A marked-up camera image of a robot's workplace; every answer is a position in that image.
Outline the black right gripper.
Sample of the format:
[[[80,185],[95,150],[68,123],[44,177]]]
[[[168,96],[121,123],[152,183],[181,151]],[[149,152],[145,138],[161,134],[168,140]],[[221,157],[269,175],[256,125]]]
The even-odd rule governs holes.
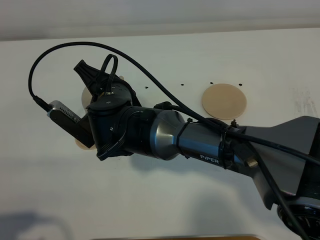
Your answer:
[[[97,80],[100,71],[83,59],[73,70],[80,76],[92,98],[97,99],[102,92]],[[113,82],[111,91],[112,94],[103,94],[86,107],[97,157],[101,161],[132,154],[154,157],[150,133],[157,110],[142,107],[135,91],[126,81]]]

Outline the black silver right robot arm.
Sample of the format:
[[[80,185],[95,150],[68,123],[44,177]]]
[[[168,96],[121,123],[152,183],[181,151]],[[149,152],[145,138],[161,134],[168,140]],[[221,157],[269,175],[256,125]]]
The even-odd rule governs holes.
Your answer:
[[[161,160],[195,158],[249,176],[264,206],[304,240],[320,237],[320,120],[302,116],[273,127],[191,117],[169,102],[142,107],[131,86],[80,61],[75,67],[92,95],[81,125],[97,157],[140,154]]]

